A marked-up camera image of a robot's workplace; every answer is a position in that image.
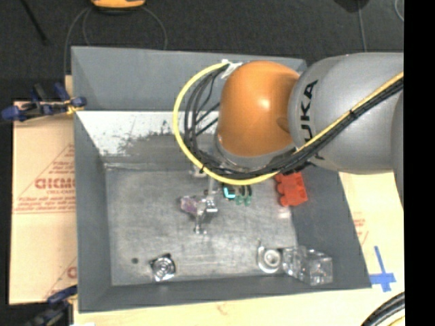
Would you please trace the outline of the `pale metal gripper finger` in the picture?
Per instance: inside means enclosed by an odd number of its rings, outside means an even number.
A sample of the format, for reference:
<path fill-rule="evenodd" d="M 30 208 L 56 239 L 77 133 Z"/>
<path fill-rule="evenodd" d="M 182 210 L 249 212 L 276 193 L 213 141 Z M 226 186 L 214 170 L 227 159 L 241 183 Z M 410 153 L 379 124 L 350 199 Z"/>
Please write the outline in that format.
<path fill-rule="evenodd" d="M 203 214 L 201 217 L 201 233 L 207 233 L 207 224 L 211 223 L 211 220 L 214 219 L 218 214 L 218 208 L 213 200 L 204 201 Z"/>
<path fill-rule="evenodd" d="M 195 234 L 204 234 L 206 231 L 203 227 L 203 220 L 206 215 L 206 205 L 205 201 L 200 201 L 196 204 L 196 215 L 195 215 L 195 224 L 194 224 L 194 233 Z"/>

